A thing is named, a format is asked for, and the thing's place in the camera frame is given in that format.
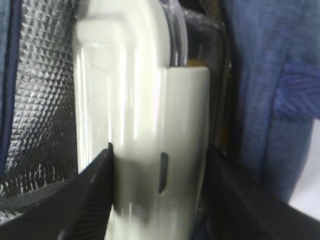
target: white plastic container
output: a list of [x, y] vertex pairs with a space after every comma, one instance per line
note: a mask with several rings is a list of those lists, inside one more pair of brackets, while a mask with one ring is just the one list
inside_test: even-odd
[[170, 67], [167, 21], [158, 0], [87, 0], [75, 26], [79, 171], [114, 146], [108, 240], [188, 240], [192, 231], [209, 70]]

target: dark slot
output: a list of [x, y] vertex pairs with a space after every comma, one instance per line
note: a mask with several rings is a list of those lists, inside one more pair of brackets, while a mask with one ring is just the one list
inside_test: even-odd
[[160, 160], [160, 182], [159, 182], [159, 193], [161, 194], [167, 185], [167, 175], [168, 175], [168, 163], [169, 156], [167, 153], [161, 153]]

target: quilted foil lining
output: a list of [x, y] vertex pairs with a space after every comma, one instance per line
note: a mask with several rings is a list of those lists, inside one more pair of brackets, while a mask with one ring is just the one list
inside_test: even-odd
[[[79, 0], [23, 0], [14, 118], [0, 198], [77, 169], [72, 33]], [[0, 209], [0, 224], [22, 214]]]

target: blue denim fabric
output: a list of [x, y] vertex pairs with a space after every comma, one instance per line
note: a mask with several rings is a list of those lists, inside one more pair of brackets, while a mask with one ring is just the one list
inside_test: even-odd
[[317, 0], [221, 0], [220, 4], [233, 43], [240, 161], [263, 187], [288, 201], [306, 161], [311, 116], [316, 117], [320, 96], [295, 100], [313, 106], [292, 112], [288, 106], [295, 105], [291, 96], [299, 95], [292, 89], [319, 86], [320, 6]]
[[4, 70], [6, 63], [10, 0], [0, 1], [0, 126], [2, 120]]
[[0, 130], [0, 176], [7, 160], [15, 108], [16, 74], [19, 61], [22, 0], [11, 0], [7, 62], [3, 78], [3, 111]]

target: plastic lid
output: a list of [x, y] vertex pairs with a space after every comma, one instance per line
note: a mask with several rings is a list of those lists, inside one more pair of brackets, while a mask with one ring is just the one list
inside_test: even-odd
[[171, 46], [171, 66], [185, 66], [188, 61], [188, 33], [184, 12], [178, 0], [160, 0], [165, 12]]

